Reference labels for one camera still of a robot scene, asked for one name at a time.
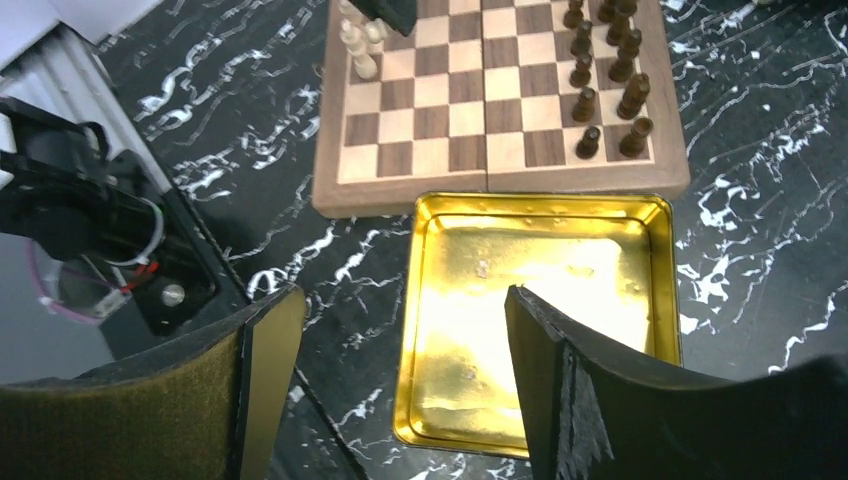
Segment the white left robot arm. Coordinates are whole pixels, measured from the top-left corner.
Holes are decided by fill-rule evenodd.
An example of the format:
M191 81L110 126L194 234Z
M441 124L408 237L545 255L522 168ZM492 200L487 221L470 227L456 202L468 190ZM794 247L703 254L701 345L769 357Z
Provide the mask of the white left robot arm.
M352 65L341 32L360 35L360 29L343 17L339 1L294 1L288 16L271 12L267 1L224 1L215 24L187 50L182 63L161 81L158 91L142 99L136 112L127 115L116 100L107 71L92 49L92 37L64 22L49 1L5 1L1 5L1 91L23 100L32 116L55 140L39 158L40 180L65 182L75 193L94 195L122 191L130 196L155 199L174 187L163 166L149 149L152 133L136 124L149 121L153 133L184 123L197 131L218 101L232 90L232 78L242 64L260 65L275 48L294 53L297 39L316 13L327 13L326 52L316 68L322 80L317 90L303 89L302 103L313 110L303 134L315 137L312 201L327 215L334 197L353 197L357 190L339 185L336 173L345 120L343 105ZM274 34L262 48L243 51L219 70L217 79L197 84L194 74L206 59L225 50L228 40L253 18L268 20Z

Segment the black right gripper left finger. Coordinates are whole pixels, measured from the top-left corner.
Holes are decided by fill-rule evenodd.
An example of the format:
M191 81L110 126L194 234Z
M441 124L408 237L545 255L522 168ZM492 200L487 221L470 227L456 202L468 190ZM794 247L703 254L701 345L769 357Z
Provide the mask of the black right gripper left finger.
M5 479L262 479L306 315L289 286L72 379L1 389Z

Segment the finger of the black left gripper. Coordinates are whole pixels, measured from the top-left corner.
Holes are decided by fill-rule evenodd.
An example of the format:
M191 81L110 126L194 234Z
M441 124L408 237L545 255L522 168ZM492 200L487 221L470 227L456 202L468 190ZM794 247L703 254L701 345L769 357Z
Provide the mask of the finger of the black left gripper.
M351 0L369 20L382 20L388 27L408 37L418 20L417 0Z

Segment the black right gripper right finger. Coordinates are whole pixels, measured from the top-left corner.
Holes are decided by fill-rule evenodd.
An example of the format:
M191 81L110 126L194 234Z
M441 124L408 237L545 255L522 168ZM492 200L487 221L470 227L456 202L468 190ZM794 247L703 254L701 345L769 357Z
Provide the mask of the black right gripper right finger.
M743 382L687 370L508 289L508 340L537 479L843 479L847 358Z

